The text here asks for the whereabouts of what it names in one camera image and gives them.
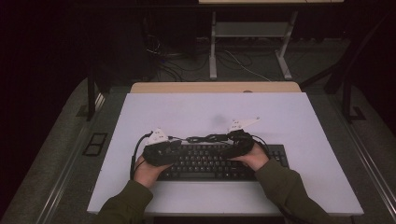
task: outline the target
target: cable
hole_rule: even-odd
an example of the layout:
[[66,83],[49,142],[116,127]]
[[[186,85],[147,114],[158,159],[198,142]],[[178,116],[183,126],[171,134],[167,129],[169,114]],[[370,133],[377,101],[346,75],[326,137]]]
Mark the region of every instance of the cable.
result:
[[178,138],[178,137],[174,137],[174,136],[168,136],[168,138],[169,138],[169,140],[172,140],[172,139],[177,139],[177,140],[181,140],[181,141],[187,141],[186,139],[183,139],[183,138]]
[[145,135],[143,135],[143,136],[139,139],[139,141],[137,142],[136,147],[134,148],[134,155],[133,155],[132,158],[131,158],[131,171],[130,171],[130,173],[129,173],[129,178],[130,178],[130,179],[134,179],[134,165],[136,164],[137,149],[139,148],[139,145],[140,145],[140,143],[143,141],[143,139],[145,139],[145,138],[147,138],[147,137],[150,137],[151,134],[152,134],[152,132],[151,132],[151,133],[146,133]]
[[208,60],[208,57],[205,57],[205,61],[204,61],[204,63],[202,65],[200,65],[197,68],[192,68],[192,69],[183,68],[180,65],[178,65],[176,63],[171,63],[169,61],[166,61],[166,63],[170,63],[170,64],[176,66],[177,68],[179,68],[182,71],[195,72],[195,71],[199,71],[199,70],[203,69],[205,67],[205,64],[207,63],[207,60]]
[[[231,52],[228,51],[228,50],[226,50],[226,49],[224,49],[223,51],[224,51],[224,52],[227,52],[227,53],[229,53],[229,54],[231,54]],[[233,57],[233,60],[228,60],[228,59],[226,59],[226,58],[223,58],[221,55],[217,55],[217,56],[220,57],[220,58],[222,58],[222,59],[224,59],[224,60],[227,61],[228,63],[233,63],[233,64],[236,64],[236,65],[238,65],[238,66],[243,65],[243,66],[246,67],[246,66],[251,66],[251,65],[253,65],[253,61],[251,60],[251,58],[250,58],[249,55],[247,55],[246,53],[243,53],[242,55],[243,55],[245,58],[248,59],[248,62],[247,62],[247,63],[242,63],[240,60],[236,60],[235,57]]]
[[251,74],[253,74],[253,75],[256,75],[256,76],[258,76],[258,77],[262,77],[262,78],[264,78],[265,80],[271,82],[271,80],[270,80],[269,78],[264,77],[264,76],[262,76],[262,75],[259,75],[259,74],[255,73],[255,72],[252,72],[252,71],[248,70],[244,65],[242,65],[242,64],[231,54],[230,51],[228,51],[228,50],[224,50],[224,51],[227,52],[228,54],[230,54],[230,55],[239,63],[239,65],[240,65],[243,69],[247,70],[249,73],[251,73]]
[[240,71],[240,70],[244,70],[239,64],[237,68],[232,68],[229,65],[227,65],[223,60],[226,60],[223,56],[217,54],[216,55],[216,60],[221,63],[224,67],[231,69],[231,70],[235,70],[235,71]]
[[141,164],[143,164],[143,162],[145,162],[145,161],[146,161],[146,160],[141,161],[141,162],[136,166],[136,168],[134,168],[134,171],[136,172],[137,168],[139,168],[139,166],[140,166]]
[[265,155],[268,157],[268,159],[271,159],[271,156],[269,153],[270,148],[268,147],[267,143],[264,140],[262,140],[262,138],[260,138],[259,136],[256,136],[256,135],[251,135],[251,136],[258,138],[258,139],[260,139],[260,141],[262,141],[262,143],[260,143],[258,141],[256,141],[256,142],[260,145],[260,147],[262,148],[262,151],[265,153]]
[[175,82],[177,82],[177,78],[179,78],[181,82],[183,81],[183,78],[181,77],[181,75],[177,71],[173,70],[172,68],[163,66],[160,69],[162,69],[164,72],[166,72],[171,77],[173,77],[175,79]]

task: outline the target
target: metal frame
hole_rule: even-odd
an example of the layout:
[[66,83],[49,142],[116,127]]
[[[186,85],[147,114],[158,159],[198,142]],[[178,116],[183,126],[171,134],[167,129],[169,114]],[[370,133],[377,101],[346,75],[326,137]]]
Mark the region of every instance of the metal frame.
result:
[[285,61],[294,23],[298,12],[293,11],[289,22],[216,22],[216,12],[212,13],[212,34],[210,38],[209,74],[210,79],[217,79],[216,37],[283,37],[282,46],[276,50],[276,58],[286,80],[291,80],[291,72]]

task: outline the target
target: white table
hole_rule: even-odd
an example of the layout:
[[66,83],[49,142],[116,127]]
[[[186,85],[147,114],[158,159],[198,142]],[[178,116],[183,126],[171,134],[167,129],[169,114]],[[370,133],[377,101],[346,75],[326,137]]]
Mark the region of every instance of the white table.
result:
[[[233,119],[256,117],[261,121],[245,131],[267,144],[285,146],[290,168],[301,174],[313,200],[333,216],[363,214],[302,92],[128,94],[88,211],[97,213],[123,189],[134,146],[143,134],[161,127],[181,138],[206,136],[225,133]],[[280,215],[254,182],[157,182],[152,192],[154,199],[146,209],[149,217]]]

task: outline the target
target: person's left hand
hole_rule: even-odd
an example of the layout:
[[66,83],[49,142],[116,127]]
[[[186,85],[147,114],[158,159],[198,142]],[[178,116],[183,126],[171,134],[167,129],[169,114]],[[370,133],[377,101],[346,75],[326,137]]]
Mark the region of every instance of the person's left hand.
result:
[[134,181],[149,189],[154,185],[160,173],[170,166],[172,166],[172,164],[158,167],[153,166],[146,162],[142,156],[140,156],[134,166]]

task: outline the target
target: keyboard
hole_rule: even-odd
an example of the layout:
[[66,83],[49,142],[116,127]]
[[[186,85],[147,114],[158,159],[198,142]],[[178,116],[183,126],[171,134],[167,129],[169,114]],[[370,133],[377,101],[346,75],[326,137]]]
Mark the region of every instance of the keyboard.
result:
[[[181,145],[187,150],[179,156],[177,162],[164,170],[160,181],[255,181],[254,171],[246,167],[241,161],[223,159],[219,149],[226,149],[231,145]],[[283,145],[268,145],[271,158],[276,159],[284,167],[289,168],[288,158]]]

